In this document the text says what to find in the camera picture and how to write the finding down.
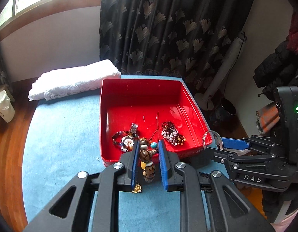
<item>yellow bead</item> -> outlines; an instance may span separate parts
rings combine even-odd
[[[140,166],[142,167],[142,169],[144,170],[146,168],[146,163],[145,162],[140,162]]]

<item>jewelry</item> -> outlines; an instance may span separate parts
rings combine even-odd
[[[157,150],[142,150],[139,152],[139,159],[142,162],[149,162],[156,153],[158,153]]]
[[[223,146],[223,141],[222,141],[221,136],[217,132],[212,131],[212,130],[205,132],[204,135],[203,135],[202,141],[203,141],[204,150],[206,149],[205,139],[206,139],[206,136],[207,136],[208,133],[212,133],[213,135],[215,135],[217,137],[217,139],[219,141],[219,149],[223,150],[224,146]]]
[[[155,165],[152,161],[146,163],[145,169],[142,174],[145,177],[146,182],[150,183],[153,181],[155,176]]]
[[[138,134],[136,133],[138,125],[133,123],[131,124],[131,129],[129,131],[120,131],[112,135],[112,143],[121,147],[122,152],[129,152],[133,150],[134,139],[138,138]],[[118,137],[125,135],[121,140],[121,142],[115,141]]]
[[[170,121],[162,123],[162,136],[173,146],[182,146],[186,141],[185,136],[181,135],[175,128],[175,125]]]
[[[146,145],[146,146],[149,146],[149,141],[143,137],[143,138],[140,138],[139,139],[139,145],[142,146],[142,145]]]
[[[141,146],[139,147],[139,149],[140,149],[140,151],[142,151],[142,150],[147,150],[147,149],[148,149],[148,146],[147,146],[147,145],[141,145]]]
[[[152,138],[153,138],[153,136],[155,135],[155,133],[156,133],[158,130],[159,130],[159,129],[157,128],[157,129],[154,131],[154,133],[152,134],[151,138],[149,139],[149,143],[150,143],[150,144],[152,143]]]
[[[134,190],[132,191],[132,193],[137,194],[137,193],[141,193],[142,191],[142,187],[140,186],[140,184],[136,184],[134,187]]]
[[[158,147],[158,144],[156,142],[152,142],[150,144],[151,148],[157,148]]]

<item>white towel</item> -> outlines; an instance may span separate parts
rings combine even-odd
[[[28,99],[56,99],[87,90],[101,88],[105,78],[120,78],[121,73],[110,60],[103,60],[87,66],[52,70],[43,73],[32,84]]]

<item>silver ring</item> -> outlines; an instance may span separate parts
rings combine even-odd
[[[207,136],[208,133],[212,133],[213,135],[215,135],[218,138],[219,149],[220,150],[223,150],[224,147],[223,147],[223,141],[222,141],[221,136],[217,132],[212,131],[212,130],[205,132],[204,135],[203,135],[202,141],[203,141],[203,147],[204,147],[204,149],[206,149],[205,139],[206,139],[206,136]]]

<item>brown bead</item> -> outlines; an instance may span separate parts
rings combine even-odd
[[[151,160],[151,157],[152,156],[150,156],[150,153],[148,150],[143,150],[139,152],[139,159],[142,162],[149,162]]]
[[[149,141],[146,138],[140,138],[139,139],[139,145],[147,145],[149,146]]]
[[[146,173],[145,177],[147,177],[148,179],[153,179],[155,176],[155,173]]]
[[[153,178],[154,178],[154,175],[153,175],[153,177],[147,177],[146,175],[145,175],[145,181],[147,182],[147,183],[150,183],[150,182],[152,182],[153,181]]]
[[[156,153],[158,153],[158,151],[156,149],[149,150],[149,153],[150,153],[150,158],[152,158],[152,156],[155,155]]]
[[[146,174],[155,173],[155,165],[152,163],[152,161],[147,162],[145,170],[146,170]]]

